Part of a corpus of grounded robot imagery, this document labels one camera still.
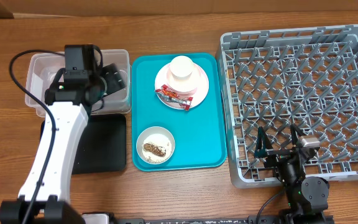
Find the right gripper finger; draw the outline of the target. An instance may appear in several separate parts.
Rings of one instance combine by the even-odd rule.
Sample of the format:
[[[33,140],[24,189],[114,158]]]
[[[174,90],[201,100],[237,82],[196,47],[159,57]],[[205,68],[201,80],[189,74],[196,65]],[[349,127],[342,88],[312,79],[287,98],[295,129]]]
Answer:
[[[257,141],[256,141],[254,157],[255,158],[267,157],[268,156],[267,151],[272,149],[273,147],[272,147],[272,143],[270,142],[270,139],[268,138],[263,127],[259,126],[257,129]]]
[[[305,136],[305,133],[295,124],[290,125],[291,143],[296,145],[300,136]]]

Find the red snack wrapper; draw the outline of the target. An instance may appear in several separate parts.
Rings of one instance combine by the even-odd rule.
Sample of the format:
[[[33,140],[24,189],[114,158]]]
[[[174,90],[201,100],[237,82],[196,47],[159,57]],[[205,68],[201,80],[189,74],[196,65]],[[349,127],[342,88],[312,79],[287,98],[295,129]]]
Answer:
[[[177,92],[167,85],[162,85],[155,90],[157,96],[166,104],[176,103],[181,109],[188,111],[191,107],[193,97],[180,96]]]

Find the grey bowl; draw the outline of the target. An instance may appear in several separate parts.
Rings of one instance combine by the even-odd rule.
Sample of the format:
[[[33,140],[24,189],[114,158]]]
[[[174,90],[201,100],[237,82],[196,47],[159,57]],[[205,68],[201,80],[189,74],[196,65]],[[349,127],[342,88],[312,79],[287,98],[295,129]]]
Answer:
[[[163,135],[165,135],[167,138],[169,138],[169,140],[171,140],[172,145],[173,145],[173,146],[172,146],[173,151],[172,151],[172,155],[165,161],[165,162],[167,162],[167,161],[173,156],[173,153],[174,153],[174,151],[175,151],[175,140],[174,140],[174,137],[173,137],[172,133],[171,133],[169,130],[167,130],[167,129],[163,128],[163,127],[160,127],[160,126],[152,126],[152,127],[149,127],[149,128],[147,128],[147,129],[143,130],[143,131],[139,134],[139,137],[137,138],[137,141],[136,141],[136,150],[137,150],[137,153],[138,153],[139,157],[140,157],[144,162],[146,162],[146,163],[148,163],[148,164],[151,164],[151,163],[149,163],[149,162],[147,162],[147,161],[145,160],[145,157],[144,157],[143,154],[142,154],[142,144],[143,144],[144,140],[145,140],[148,136],[150,136],[151,134],[163,134]]]

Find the brown food piece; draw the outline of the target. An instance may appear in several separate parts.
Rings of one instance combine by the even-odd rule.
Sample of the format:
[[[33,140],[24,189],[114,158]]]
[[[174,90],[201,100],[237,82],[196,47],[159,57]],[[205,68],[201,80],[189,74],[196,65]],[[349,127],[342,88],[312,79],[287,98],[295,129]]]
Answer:
[[[145,143],[143,144],[143,149],[147,152],[151,152],[152,154],[159,156],[159,157],[164,157],[166,155],[166,150],[164,147],[162,146],[157,146],[154,145],[152,143]]]

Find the white rice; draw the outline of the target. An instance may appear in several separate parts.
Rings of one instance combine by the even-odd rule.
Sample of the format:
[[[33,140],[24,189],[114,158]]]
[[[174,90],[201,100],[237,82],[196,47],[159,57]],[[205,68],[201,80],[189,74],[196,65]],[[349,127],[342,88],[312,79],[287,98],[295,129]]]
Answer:
[[[143,149],[143,144],[152,143],[157,146],[162,146],[166,150],[166,155],[164,157],[159,157],[151,152],[147,152]],[[148,136],[142,144],[142,154],[145,157],[145,160],[151,164],[159,164],[165,162],[172,155],[172,142],[163,134],[151,134]]]

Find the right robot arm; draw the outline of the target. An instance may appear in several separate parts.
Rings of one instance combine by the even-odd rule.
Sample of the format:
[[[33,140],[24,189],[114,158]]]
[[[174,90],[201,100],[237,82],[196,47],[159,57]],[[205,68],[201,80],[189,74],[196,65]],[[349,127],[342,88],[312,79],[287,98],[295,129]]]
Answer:
[[[320,141],[305,134],[295,124],[290,125],[292,147],[274,150],[262,127],[257,130],[255,158],[264,158],[265,168],[277,170],[277,179],[283,189],[269,198],[249,223],[334,223],[333,217],[324,215],[328,209],[329,182],[321,177],[307,177],[303,165],[317,155]],[[288,200],[288,209],[275,216],[263,216],[264,208],[281,194]]]

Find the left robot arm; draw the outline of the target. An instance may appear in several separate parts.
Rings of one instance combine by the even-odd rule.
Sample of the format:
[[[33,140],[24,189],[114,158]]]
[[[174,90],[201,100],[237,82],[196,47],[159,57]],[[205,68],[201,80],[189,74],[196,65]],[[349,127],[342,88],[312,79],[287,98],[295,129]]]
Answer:
[[[70,101],[48,107],[39,148],[15,201],[3,201],[1,223],[115,223],[112,213],[78,213],[70,205],[72,174],[123,170],[126,118],[90,116]]]

